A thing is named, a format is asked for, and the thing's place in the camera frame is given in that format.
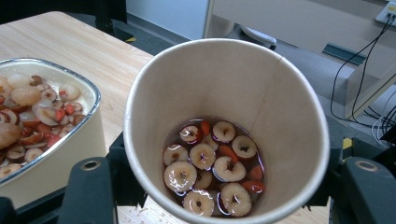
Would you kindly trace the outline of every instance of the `white wall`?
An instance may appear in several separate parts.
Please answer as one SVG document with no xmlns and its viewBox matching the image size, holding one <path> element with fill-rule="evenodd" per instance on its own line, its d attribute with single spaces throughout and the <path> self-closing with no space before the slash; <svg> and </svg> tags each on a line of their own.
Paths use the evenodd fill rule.
<svg viewBox="0 0 396 224">
<path fill-rule="evenodd" d="M 320 54 L 331 42 L 359 51 L 379 35 L 384 0 L 212 0 L 212 13 Z M 396 64 L 396 29 L 375 45 L 367 74 L 385 77 Z"/>
<path fill-rule="evenodd" d="M 127 12 L 188 39 L 204 37 L 209 0 L 126 0 Z"/>
</svg>

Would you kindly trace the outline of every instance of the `red fruit piece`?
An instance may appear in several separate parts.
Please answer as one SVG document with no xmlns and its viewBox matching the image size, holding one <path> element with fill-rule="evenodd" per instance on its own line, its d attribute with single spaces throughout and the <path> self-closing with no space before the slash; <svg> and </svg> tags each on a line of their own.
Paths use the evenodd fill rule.
<svg viewBox="0 0 396 224">
<path fill-rule="evenodd" d="M 64 116 L 66 115 L 66 111 L 64 111 L 62 108 L 56 109 L 55 110 L 55 119 L 56 121 L 61 121 Z"/>
<path fill-rule="evenodd" d="M 23 130 L 21 132 L 21 136 L 22 137 L 30 136 L 34 131 L 35 131 L 35 129 L 33 129 L 33 128 L 23 127 Z"/>
<path fill-rule="evenodd" d="M 34 133 L 28 137 L 20 138 L 21 145 L 33 145 L 41 142 L 43 140 L 44 134 L 43 133 Z"/>
<path fill-rule="evenodd" d="M 262 180 L 262 167 L 260 165 L 253 167 L 253 169 L 248 172 L 247 178 L 251 180 Z"/>
<path fill-rule="evenodd" d="M 52 147 L 55 143 L 57 143 L 59 140 L 61 140 L 61 137 L 59 134 L 52 134 L 49 138 L 48 141 L 49 143 L 47 144 L 48 147 Z"/>
<path fill-rule="evenodd" d="M 25 112 L 28 108 L 29 108 L 29 106 L 27 106 L 27 105 L 18 105 L 18 106 L 11 107 L 10 110 L 14 111 L 17 114 L 20 114 L 21 112 Z"/>
<path fill-rule="evenodd" d="M 202 120 L 201 121 L 201 130 L 204 136 L 207 136 L 210 134 L 210 124 L 207 120 Z"/>
<path fill-rule="evenodd" d="M 35 128 L 40 123 L 38 119 L 28 119 L 22 122 L 23 127 Z"/>
<path fill-rule="evenodd" d="M 261 181 L 248 180 L 242 183 L 242 186 L 251 193 L 263 193 L 265 191 L 265 186 Z"/>
<path fill-rule="evenodd" d="M 39 123 L 35 127 L 35 130 L 38 133 L 50 133 L 52 131 L 52 128 L 49 125 L 45 124 L 45 123 Z"/>
<path fill-rule="evenodd" d="M 67 113 L 68 115 L 72 115 L 72 114 L 74 114 L 74 112 L 76 112 L 75 108 L 74 108 L 73 105 L 71 105 L 71 104 L 65 105 L 65 106 L 64 106 L 64 110 L 66 111 L 66 113 Z"/>
<path fill-rule="evenodd" d="M 230 147 L 221 145 L 221 146 L 219 146 L 219 152 L 223 156 L 230 157 L 232 163 L 238 162 L 238 157 L 235 155 L 235 153 L 233 152 L 233 150 Z"/>
</svg>

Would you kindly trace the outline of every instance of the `floor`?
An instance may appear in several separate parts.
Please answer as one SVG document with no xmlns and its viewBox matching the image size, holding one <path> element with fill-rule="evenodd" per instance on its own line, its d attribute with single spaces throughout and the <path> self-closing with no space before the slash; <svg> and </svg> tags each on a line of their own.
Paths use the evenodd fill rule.
<svg viewBox="0 0 396 224">
<path fill-rule="evenodd" d="M 93 16 L 81 14 L 70 15 L 77 18 L 78 20 L 84 21 L 89 25 L 94 26 Z M 123 34 L 132 34 L 135 38 L 135 41 L 131 42 L 131 45 L 152 55 L 156 55 L 164 49 L 168 49 L 176 44 L 189 41 L 187 38 L 168 32 L 161 27 L 153 25 L 147 21 L 143 21 L 132 15 L 128 15 L 127 24 L 120 21 L 113 21 L 113 26 L 116 31 L 122 31 Z M 226 35 L 225 38 L 242 39 L 265 46 L 265 44 L 257 42 L 250 37 L 243 35 L 238 24 L 235 25 L 233 31 Z M 337 71 L 341 67 L 340 63 L 311 53 L 307 50 L 299 49 L 284 43 L 281 40 L 277 40 L 275 52 L 286 57 L 296 67 L 298 67 L 317 93 L 327 116 L 331 134 L 331 147 L 341 147 L 343 139 L 346 137 L 358 138 L 371 144 L 372 146 L 383 147 L 382 144 L 380 144 L 381 142 L 378 142 L 376 139 L 377 129 L 373 129 L 373 125 L 375 125 L 377 119 L 373 119 L 364 114 L 358 116 L 357 120 L 359 122 L 367 124 L 367 126 L 364 126 L 354 122 L 344 121 L 334 116 L 336 115 L 337 117 L 343 117 L 347 76 L 353 72 L 352 68 L 347 66 L 344 67 L 340 71 L 335 85 L 333 85 Z M 333 86 L 334 95 L 333 100 L 331 101 Z M 396 87 L 392 86 L 371 105 L 371 108 L 378 113 L 384 111 L 384 105 L 386 104 L 387 100 L 393 96 L 392 94 L 394 92 L 396 92 Z M 392 97 L 391 100 L 389 100 L 385 111 L 388 111 L 390 106 L 395 105 L 396 97 Z"/>
</svg>

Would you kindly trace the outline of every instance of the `red liquid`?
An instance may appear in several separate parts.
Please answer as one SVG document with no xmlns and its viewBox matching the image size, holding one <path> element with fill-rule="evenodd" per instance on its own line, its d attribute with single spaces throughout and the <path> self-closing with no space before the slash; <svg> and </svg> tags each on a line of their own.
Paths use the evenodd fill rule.
<svg viewBox="0 0 396 224">
<path fill-rule="evenodd" d="M 217 122 L 222 121 L 222 119 L 216 119 L 216 118 L 205 118 L 204 120 L 206 120 L 206 121 L 209 122 L 211 134 L 213 133 L 213 130 L 212 130 L 212 129 L 213 129 L 213 126 L 214 126 Z M 166 141 L 166 143 L 165 143 L 165 147 L 164 147 L 165 150 L 166 150 L 167 147 L 169 147 L 169 146 L 171 146 L 171 145 L 181 145 L 181 146 L 183 146 L 184 148 L 186 148 L 186 149 L 188 150 L 189 155 L 190 155 L 191 149 L 192 149 L 194 146 L 196 146 L 197 144 L 202 143 L 203 137 L 202 137 L 202 136 L 201 136 L 201 137 L 198 137 L 197 141 L 194 141 L 193 143 L 188 143 L 188 142 L 185 142 L 185 141 L 182 140 L 182 138 L 180 137 L 179 132 L 180 132 L 180 130 L 182 130 L 184 127 L 191 126 L 191 125 L 197 127 L 198 129 L 201 129 L 201 121 L 202 121 L 202 119 L 193 119 L 193 120 L 190 120 L 190 121 L 184 123 L 182 126 L 180 126 L 180 127 L 179 127 L 178 129 L 176 129 L 175 131 L 171 132 L 171 134 L 169 135 L 169 137 L 168 137 L 168 139 L 167 139 L 167 141 Z M 232 125 L 233 125 L 234 128 L 235 128 L 235 137 L 236 137 L 236 136 L 240 136 L 240 135 L 244 135 L 244 136 L 250 137 L 250 136 L 248 135 L 248 132 L 246 132 L 243 128 L 241 128 L 241 127 L 239 127 L 238 125 L 235 125 L 235 124 L 233 124 L 233 123 L 232 123 Z M 216 141 L 216 143 L 218 143 L 219 146 L 225 145 L 225 146 L 227 146 L 227 147 L 229 147 L 229 148 L 232 148 L 232 143 L 233 143 L 233 141 L 230 141 L 230 142 L 228 142 L 228 143 L 221 143 L 221 142 L 217 142 L 217 141 Z M 216 159 L 225 156 L 225 155 L 221 155 L 221 154 L 220 154 L 220 150 L 219 150 L 219 149 L 215 150 L 215 154 L 216 154 Z M 243 164 L 243 166 L 245 167 L 246 173 L 247 173 L 247 174 L 246 174 L 246 176 L 245 176 L 243 179 L 241 179 L 240 181 L 237 181 L 237 183 L 239 183 L 239 184 L 241 184 L 241 185 L 243 185 L 243 183 L 245 183 L 245 187 L 246 187 L 246 182 L 247 182 L 247 181 L 251 181 L 251 175 L 249 174 L 249 172 L 250 172 L 253 168 L 255 168 L 255 167 L 256 167 L 256 168 L 255 168 L 256 170 L 259 169 L 258 166 L 260 167 L 259 170 L 261 170 L 261 173 L 262 173 L 262 178 L 261 178 L 260 182 L 263 183 L 263 179 L 264 179 L 264 175 L 263 175 L 263 174 L 264 174 L 264 168 L 263 168 L 263 165 L 262 165 L 261 156 L 259 155 L 259 150 L 257 151 L 257 153 L 256 153 L 252 158 L 249 158 L 249 159 L 241 159 L 241 158 L 238 158 L 238 160 L 239 160 L 239 161 Z M 216 178 L 216 177 L 213 175 L 213 172 L 212 172 L 213 166 L 214 166 L 214 165 L 212 165 L 212 166 L 210 166 L 209 168 L 206 169 L 206 170 L 208 170 L 208 171 L 210 172 L 210 174 L 212 174 L 212 181 L 211 181 L 209 187 L 207 187 L 207 188 L 204 189 L 204 190 L 208 191 L 208 192 L 212 195 L 212 197 L 213 197 L 213 199 L 214 199 L 214 202 L 215 202 L 215 208 L 214 208 L 214 213 L 213 213 L 212 217 L 233 217 L 233 216 L 231 216 L 231 215 L 229 214 L 229 212 L 227 211 L 227 209 L 224 208 L 223 202 L 221 201 L 221 197 L 220 197 L 221 189 L 222 189 L 226 184 L 231 183 L 231 182 L 223 182 L 223 181 L 219 180 L 218 178 Z M 188 192 L 190 192 L 191 190 L 196 190 L 196 188 L 195 188 L 194 186 L 192 186 L 192 188 L 191 188 L 190 190 L 188 190 L 188 191 L 183 191 L 183 192 L 176 192 L 176 191 L 172 191 L 171 189 L 168 189 L 168 190 L 169 190 L 170 192 L 172 192 L 172 194 L 175 196 L 175 198 L 177 199 L 177 201 L 179 202 L 179 204 L 180 204 L 181 206 L 183 206 L 183 200 L 184 200 L 184 197 L 186 196 L 186 194 L 187 194 Z M 257 200 L 263 195 L 263 192 L 264 192 L 264 190 L 261 191 L 261 192 L 249 192 L 250 200 L 251 200 L 251 203 L 252 203 L 252 209 L 254 208 L 254 203 L 257 202 Z"/>
</svg>

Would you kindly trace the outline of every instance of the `fruit tea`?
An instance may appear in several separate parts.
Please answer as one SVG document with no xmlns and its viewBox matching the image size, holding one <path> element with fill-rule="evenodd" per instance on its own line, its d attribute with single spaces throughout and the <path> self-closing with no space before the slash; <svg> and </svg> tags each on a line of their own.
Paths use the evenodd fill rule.
<svg viewBox="0 0 396 224">
<path fill-rule="evenodd" d="M 38 75 L 0 76 L 0 180 L 40 157 L 85 119 L 79 96 L 72 83 L 56 91 Z"/>
<path fill-rule="evenodd" d="M 193 119 L 172 132 L 163 164 L 166 187 L 199 216 L 245 217 L 265 189 L 256 143 L 222 119 Z"/>
</svg>

